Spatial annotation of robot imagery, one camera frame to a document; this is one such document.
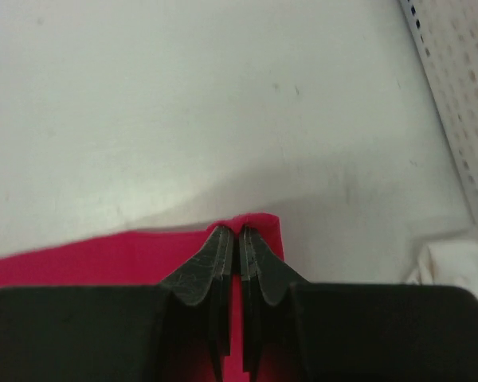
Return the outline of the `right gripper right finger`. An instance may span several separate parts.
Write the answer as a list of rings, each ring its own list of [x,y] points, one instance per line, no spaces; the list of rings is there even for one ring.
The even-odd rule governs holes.
[[[478,299],[456,286],[312,283],[245,227],[243,367],[253,381],[478,381]]]

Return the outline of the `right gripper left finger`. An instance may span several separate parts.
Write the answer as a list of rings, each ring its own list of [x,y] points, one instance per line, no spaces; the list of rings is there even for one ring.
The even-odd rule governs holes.
[[[220,381],[234,234],[146,286],[0,289],[0,381]]]

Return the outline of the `pink t shirt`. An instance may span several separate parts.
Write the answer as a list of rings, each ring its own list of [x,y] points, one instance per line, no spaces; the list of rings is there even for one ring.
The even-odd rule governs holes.
[[[155,284],[200,249],[218,225],[236,234],[244,225],[256,228],[284,260],[279,217],[259,212],[218,220],[201,230],[120,232],[8,256],[0,259],[0,287]],[[240,276],[233,277],[231,298],[231,357],[224,360],[224,381],[249,381],[242,367]]]

